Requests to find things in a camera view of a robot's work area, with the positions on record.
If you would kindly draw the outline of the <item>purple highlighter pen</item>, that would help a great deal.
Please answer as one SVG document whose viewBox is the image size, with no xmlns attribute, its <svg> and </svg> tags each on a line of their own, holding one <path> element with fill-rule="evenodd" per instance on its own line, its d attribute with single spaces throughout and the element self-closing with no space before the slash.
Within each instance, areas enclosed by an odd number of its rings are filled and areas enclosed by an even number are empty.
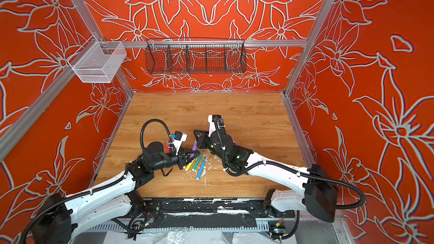
<svg viewBox="0 0 434 244">
<path fill-rule="evenodd" d="M 193 145 L 193 147 L 192 147 L 192 150 L 193 151 L 196 151 L 197 150 L 197 142 L 195 141 L 194 142 L 194 145 Z"/>
</svg>

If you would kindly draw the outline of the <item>yellow highlighter pen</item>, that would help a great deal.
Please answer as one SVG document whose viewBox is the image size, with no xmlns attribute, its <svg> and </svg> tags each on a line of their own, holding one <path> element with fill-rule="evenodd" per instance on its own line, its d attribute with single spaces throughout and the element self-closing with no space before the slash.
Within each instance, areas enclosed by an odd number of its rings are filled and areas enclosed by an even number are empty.
<svg viewBox="0 0 434 244">
<path fill-rule="evenodd" d="M 195 160 L 193 160 L 190 164 L 188 164 L 186 167 L 185 167 L 185 171 L 188 171 L 193 165 L 194 165 L 194 163 L 195 163 Z"/>
</svg>

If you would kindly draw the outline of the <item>pink highlighter pen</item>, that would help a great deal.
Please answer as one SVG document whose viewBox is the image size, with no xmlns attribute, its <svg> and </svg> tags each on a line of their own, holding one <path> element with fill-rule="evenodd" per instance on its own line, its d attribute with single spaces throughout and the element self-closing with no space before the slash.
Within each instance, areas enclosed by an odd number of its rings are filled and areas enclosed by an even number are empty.
<svg viewBox="0 0 434 244">
<path fill-rule="evenodd" d="M 165 143 L 166 143 L 166 153 L 170 154 L 171 153 L 171 151 L 170 151 L 170 142 L 166 140 Z"/>
</svg>

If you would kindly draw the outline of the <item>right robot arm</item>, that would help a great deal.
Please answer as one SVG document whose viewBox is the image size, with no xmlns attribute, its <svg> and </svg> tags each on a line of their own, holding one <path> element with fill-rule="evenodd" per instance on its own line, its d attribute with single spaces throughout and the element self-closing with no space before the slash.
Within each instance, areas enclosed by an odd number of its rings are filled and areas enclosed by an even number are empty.
<svg viewBox="0 0 434 244">
<path fill-rule="evenodd" d="M 220 158 L 230 176 L 257 176 L 287 187 L 287 191 L 271 189 L 266 195 L 264 203 L 277 212 L 307 211 L 321 221 L 332 223 L 336 210 L 357 209 L 366 203 L 366 196 L 358 187 L 332 179 L 319 165 L 307 168 L 274 161 L 235 144 L 224 132 L 195 130 L 193 134 L 198 148 L 208 149 Z M 359 199 L 338 204 L 340 187 L 354 191 Z"/>
</svg>

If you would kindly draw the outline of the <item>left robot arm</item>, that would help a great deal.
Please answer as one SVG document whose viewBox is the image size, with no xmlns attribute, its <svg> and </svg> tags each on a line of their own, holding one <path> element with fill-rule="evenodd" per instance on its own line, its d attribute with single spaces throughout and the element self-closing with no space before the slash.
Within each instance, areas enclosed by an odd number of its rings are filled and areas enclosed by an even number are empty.
<svg viewBox="0 0 434 244">
<path fill-rule="evenodd" d="M 26 226 L 19 242 L 24 244 L 31 234 L 37 244 L 67 244 L 105 221 L 148 213 L 138 188 L 150 182 L 155 171 L 183 169 L 200 154 L 182 146 L 177 149 L 179 153 L 172 155 L 165 152 L 162 143 L 152 142 L 115 177 L 80 193 L 52 195 Z"/>
</svg>

